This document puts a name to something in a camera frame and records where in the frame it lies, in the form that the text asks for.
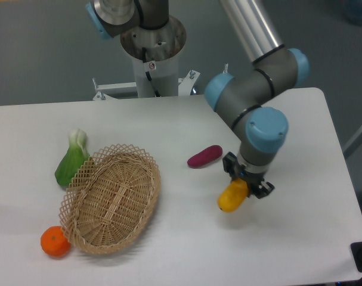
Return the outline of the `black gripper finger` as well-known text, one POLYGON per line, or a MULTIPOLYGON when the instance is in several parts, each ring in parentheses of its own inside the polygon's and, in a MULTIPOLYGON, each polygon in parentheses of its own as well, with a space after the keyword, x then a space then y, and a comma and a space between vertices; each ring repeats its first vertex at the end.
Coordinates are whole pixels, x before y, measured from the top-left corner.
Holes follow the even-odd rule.
POLYGON ((262 199, 272 193, 274 185, 265 179, 261 179, 257 182, 249 184, 250 194, 254 195, 258 199, 262 199))
POLYGON ((228 152, 222 158, 222 163, 223 163, 224 172, 229 174, 231 180, 235 180, 235 178, 237 177, 235 171, 237 157, 232 152, 228 152))

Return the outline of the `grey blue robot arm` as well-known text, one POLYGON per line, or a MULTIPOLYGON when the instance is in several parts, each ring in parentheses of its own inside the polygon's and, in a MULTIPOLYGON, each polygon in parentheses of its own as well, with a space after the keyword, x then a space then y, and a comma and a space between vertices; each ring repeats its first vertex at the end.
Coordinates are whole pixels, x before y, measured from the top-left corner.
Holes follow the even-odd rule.
MULTIPOLYGON (((221 6, 253 71, 242 79, 218 74, 204 96, 241 142, 237 154, 223 158, 224 171, 245 182, 250 195, 263 198, 274 189, 264 176, 288 130, 284 114, 266 103, 305 80, 310 65, 300 50, 284 46, 260 1, 222 1, 221 6)), ((170 15, 168 1, 90 1, 86 10, 102 38, 120 38, 134 64, 140 98, 180 94, 176 58, 186 32, 170 15)))

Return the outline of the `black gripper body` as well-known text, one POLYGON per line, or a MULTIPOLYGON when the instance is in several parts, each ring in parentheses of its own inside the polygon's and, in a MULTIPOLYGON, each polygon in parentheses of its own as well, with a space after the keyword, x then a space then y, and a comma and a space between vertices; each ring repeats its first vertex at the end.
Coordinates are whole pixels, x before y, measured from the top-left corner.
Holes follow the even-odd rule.
POLYGON ((247 182, 249 188, 254 191, 262 187, 264 175, 268 171, 268 164, 260 166, 254 165, 244 159, 241 154, 238 154, 234 170, 237 177, 247 182))

